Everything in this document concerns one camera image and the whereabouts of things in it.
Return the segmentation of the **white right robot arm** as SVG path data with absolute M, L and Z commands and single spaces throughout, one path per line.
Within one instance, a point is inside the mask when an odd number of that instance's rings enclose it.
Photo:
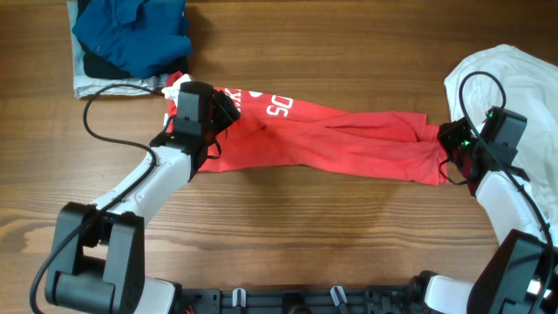
M 475 282 L 424 271 L 406 292 L 413 313 L 555 313 L 557 241 L 530 192 L 526 173 L 512 161 L 525 117 L 491 108 L 482 130 L 468 118 L 444 124 L 439 140 L 485 209 L 499 242 Z

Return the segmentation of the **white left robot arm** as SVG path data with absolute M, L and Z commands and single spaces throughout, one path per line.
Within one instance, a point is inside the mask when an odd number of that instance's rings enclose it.
M 217 136 L 241 116 L 233 100 L 189 81 L 162 93 L 176 105 L 148 145 L 145 159 L 112 191 L 91 203 L 68 202 L 58 213 L 49 256 L 30 290 L 52 305 L 86 313 L 182 313 L 180 284 L 145 271 L 145 229 L 167 200 L 210 159 Z

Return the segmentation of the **red t-shirt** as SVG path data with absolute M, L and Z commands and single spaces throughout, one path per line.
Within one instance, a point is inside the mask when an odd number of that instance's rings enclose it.
M 351 113 L 300 99 L 223 87 L 240 118 L 217 137 L 203 172 L 307 166 L 339 174 L 445 183 L 439 127 L 424 113 Z

